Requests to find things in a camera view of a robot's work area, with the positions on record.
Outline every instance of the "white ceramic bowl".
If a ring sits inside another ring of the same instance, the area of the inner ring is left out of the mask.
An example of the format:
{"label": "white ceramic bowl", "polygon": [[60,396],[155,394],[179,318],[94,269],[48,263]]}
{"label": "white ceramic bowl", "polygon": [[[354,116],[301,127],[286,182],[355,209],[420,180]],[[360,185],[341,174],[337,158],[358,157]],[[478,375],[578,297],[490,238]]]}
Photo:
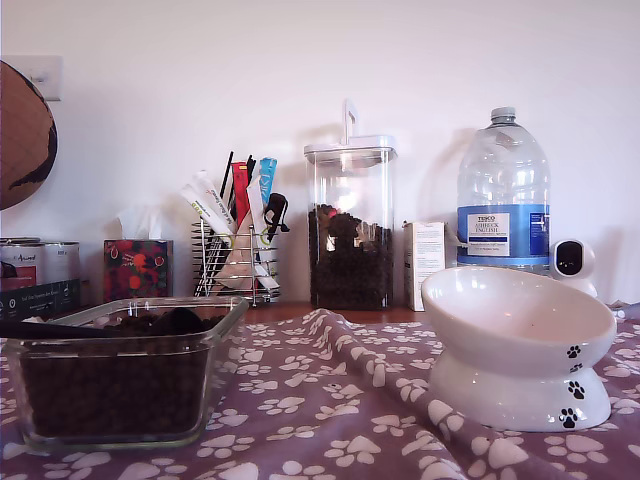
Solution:
{"label": "white ceramic bowl", "polygon": [[616,322],[589,295],[551,278],[496,267],[450,268],[422,285],[425,319],[445,350],[430,389],[499,429],[593,427],[611,413],[593,370]]}

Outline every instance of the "paw print fabric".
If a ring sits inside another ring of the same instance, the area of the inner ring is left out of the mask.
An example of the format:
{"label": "paw print fabric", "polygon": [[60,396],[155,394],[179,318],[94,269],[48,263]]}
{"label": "paw print fabric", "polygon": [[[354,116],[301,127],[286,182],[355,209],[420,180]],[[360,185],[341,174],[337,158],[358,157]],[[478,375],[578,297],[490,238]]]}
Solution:
{"label": "paw print fabric", "polygon": [[443,345],[429,324],[356,325],[327,310],[250,325],[219,365],[235,372],[190,445],[162,451],[41,453],[24,445],[16,392],[0,356],[0,479],[527,480],[635,478],[640,466],[640,325],[624,323],[595,367],[612,415],[581,430],[592,393],[566,351],[566,431],[497,431],[435,398]]}

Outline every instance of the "wall outlet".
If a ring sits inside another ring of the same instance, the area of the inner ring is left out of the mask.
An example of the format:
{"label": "wall outlet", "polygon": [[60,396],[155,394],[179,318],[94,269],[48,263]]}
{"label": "wall outlet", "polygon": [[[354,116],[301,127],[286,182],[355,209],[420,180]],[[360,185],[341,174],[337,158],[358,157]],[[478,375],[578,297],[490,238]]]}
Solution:
{"label": "wall outlet", "polygon": [[2,60],[27,77],[45,100],[60,100],[62,57],[58,55],[3,55]]}

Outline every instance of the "jar handle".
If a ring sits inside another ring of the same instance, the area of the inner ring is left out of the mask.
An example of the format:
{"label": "jar handle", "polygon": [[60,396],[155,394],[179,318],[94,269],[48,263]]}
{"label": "jar handle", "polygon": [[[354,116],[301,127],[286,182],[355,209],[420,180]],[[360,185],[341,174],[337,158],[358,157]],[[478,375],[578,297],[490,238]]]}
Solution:
{"label": "jar handle", "polygon": [[349,145],[349,139],[358,135],[358,111],[350,98],[344,99],[342,114],[344,116],[344,138],[342,143],[343,145]]}

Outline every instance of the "security camera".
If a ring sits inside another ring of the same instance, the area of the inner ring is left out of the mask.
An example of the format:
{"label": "security camera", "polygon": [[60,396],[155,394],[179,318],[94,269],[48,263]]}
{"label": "security camera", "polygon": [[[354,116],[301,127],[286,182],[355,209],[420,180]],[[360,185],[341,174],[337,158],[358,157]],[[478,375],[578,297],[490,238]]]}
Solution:
{"label": "security camera", "polygon": [[579,240],[561,240],[551,247],[551,276],[592,297],[598,293],[591,283],[596,256],[593,249]]}

